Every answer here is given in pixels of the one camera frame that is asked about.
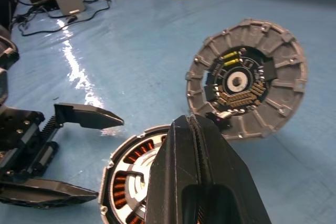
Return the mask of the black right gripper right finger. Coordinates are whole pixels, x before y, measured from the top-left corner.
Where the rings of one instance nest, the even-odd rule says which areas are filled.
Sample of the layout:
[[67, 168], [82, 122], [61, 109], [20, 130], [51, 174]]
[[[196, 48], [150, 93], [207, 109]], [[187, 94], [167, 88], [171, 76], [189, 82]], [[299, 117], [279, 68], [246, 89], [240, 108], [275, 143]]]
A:
[[247, 165], [215, 124], [191, 116], [200, 186], [199, 223], [270, 223]]

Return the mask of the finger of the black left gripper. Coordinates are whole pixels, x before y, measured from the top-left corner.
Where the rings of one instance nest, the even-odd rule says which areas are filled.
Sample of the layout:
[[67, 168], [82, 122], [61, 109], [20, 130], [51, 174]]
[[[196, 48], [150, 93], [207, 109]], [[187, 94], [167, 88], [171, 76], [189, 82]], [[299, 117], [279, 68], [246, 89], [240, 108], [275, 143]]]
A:
[[51, 140], [66, 123], [75, 123], [84, 128], [98, 130], [124, 124], [124, 120], [119, 116], [93, 105], [57, 103], [54, 108], [55, 114], [41, 131], [43, 140]]
[[97, 197], [96, 191], [55, 180], [1, 182], [1, 203], [20, 207], [59, 208], [83, 204]]

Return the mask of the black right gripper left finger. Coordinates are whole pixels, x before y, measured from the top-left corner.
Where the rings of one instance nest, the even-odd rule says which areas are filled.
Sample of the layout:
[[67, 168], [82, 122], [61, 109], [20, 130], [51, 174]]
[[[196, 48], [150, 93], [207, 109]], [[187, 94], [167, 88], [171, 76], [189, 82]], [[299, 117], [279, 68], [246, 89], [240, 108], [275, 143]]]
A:
[[197, 223], [200, 165], [189, 116], [175, 119], [150, 167], [145, 223]]

